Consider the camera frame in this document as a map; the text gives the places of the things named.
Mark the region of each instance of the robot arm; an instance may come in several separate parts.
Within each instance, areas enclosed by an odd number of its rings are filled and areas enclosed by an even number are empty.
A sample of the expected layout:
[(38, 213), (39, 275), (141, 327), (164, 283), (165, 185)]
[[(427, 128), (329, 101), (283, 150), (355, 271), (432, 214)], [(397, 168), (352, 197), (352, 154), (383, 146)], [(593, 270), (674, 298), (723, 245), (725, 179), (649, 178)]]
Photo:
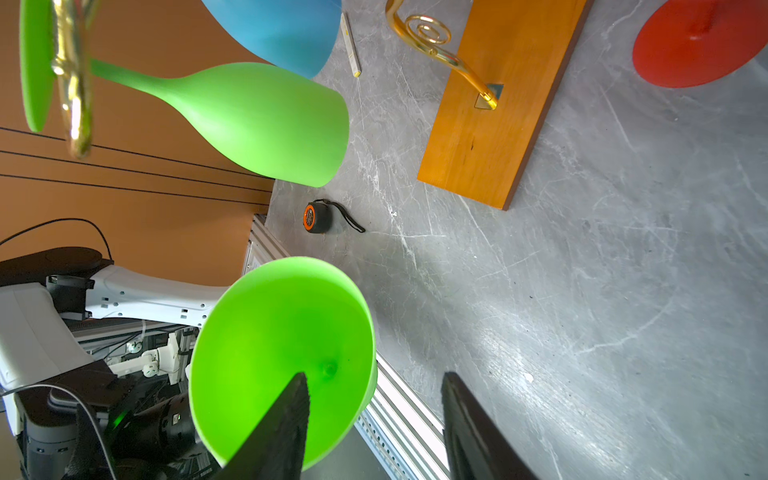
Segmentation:
[[(0, 287), (0, 384), (3, 389), (40, 382), (93, 362), (56, 312), (39, 283)], [(21, 430), (16, 395), (3, 397), (14, 435)]]
[(90, 277), (84, 311), (91, 318), (124, 316), (202, 327), (227, 287), (175, 282), (110, 265)]

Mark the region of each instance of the gold spiral hook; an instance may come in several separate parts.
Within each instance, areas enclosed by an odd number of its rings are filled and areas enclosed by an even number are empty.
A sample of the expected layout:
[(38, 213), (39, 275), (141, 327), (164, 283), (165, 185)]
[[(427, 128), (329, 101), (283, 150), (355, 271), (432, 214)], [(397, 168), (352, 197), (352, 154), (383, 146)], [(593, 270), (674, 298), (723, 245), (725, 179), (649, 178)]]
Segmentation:
[(70, 154), (83, 158), (91, 149), (91, 70), (86, 24), (97, 0), (53, 0), (54, 59), (59, 99)]
[(495, 110), (498, 99), (488, 85), (466, 64), (453, 53), (443, 50), (438, 45), (451, 41), (451, 30), (444, 23), (427, 15), (411, 15), (404, 23), (397, 13), (405, 0), (387, 0), (385, 13), (389, 27), (408, 45), (425, 55), (440, 60), (456, 70), (473, 87), (480, 96), (488, 102), (491, 110)]
[(411, 35), (426, 40), (434, 45), (443, 45), (451, 41), (451, 29), (443, 22), (433, 17), (428, 17), (426, 15), (411, 15), (406, 18), (406, 27), (408, 27), (408, 32)]

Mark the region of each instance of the green light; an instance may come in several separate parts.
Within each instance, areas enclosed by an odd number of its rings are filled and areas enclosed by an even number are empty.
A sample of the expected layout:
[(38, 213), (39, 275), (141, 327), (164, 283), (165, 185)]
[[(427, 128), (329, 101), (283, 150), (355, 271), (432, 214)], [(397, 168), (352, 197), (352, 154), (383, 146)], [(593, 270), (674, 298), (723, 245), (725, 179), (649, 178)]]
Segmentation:
[(116, 419), (115, 419), (115, 420), (112, 422), (112, 428), (113, 428), (113, 429), (116, 429), (116, 428), (117, 428), (117, 427), (120, 425), (120, 423), (123, 421), (123, 419), (125, 418), (125, 416), (126, 416), (127, 414), (128, 414), (128, 411), (127, 411), (127, 410), (125, 410), (124, 412), (122, 412), (122, 413), (121, 413), (121, 414), (120, 414), (120, 415), (119, 415), (119, 416), (118, 416), (118, 417), (117, 417), (117, 418), (116, 418)]

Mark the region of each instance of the white bracket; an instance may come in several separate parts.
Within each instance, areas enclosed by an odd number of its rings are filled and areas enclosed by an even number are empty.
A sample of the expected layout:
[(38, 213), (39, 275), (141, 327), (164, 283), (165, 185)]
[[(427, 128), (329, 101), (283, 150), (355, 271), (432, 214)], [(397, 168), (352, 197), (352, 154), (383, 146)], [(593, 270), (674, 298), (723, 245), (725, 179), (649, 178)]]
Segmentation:
[(179, 358), (179, 343), (175, 333), (168, 335), (168, 344), (154, 350), (147, 350), (135, 359), (109, 365), (110, 370), (117, 376), (142, 371), (144, 376), (168, 375), (171, 385), (179, 383), (181, 377), (181, 362)]
[(91, 277), (85, 309), (91, 318), (138, 318), (202, 327), (225, 286), (175, 282), (110, 265)]

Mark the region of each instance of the marble surface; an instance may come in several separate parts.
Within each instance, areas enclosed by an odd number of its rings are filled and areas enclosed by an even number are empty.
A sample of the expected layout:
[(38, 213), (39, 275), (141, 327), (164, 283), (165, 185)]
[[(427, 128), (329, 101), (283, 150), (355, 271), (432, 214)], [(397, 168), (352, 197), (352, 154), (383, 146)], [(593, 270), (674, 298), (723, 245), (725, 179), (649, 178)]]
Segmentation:
[(327, 457), (301, 473), (301, 480), (389, 480), (389, 473), (353, 427)]
[[(316, 80), (349, 105), (346, 159), (324, 188), (275, 185), (267, 226), (357, 282), (384, 357), (438, 413), (458, 372), (542, 479), (768, 477), (768, 52), (654, 87), (631, 51), (662, 3), (594, 3), (504, 212), (416, 180), (449, 71), (383, 0), (345, 0), (362, 77), (338, 41)], [(403, 13), (455, 49), (471, 6)], [(320, 197), (369, 232), (305, 233)]]

